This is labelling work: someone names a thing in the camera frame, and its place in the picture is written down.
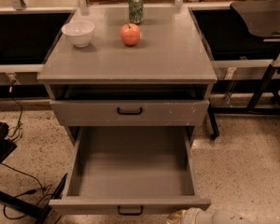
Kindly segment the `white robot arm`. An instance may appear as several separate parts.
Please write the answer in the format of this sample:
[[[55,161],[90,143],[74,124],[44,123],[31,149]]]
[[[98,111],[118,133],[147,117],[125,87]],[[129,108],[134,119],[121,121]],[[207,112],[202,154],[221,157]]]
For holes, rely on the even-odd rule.
[[[170,214],[166,224],[253,224],[246,218],[230,211],[217,210],[208,213],[200,208],[178,210]]]

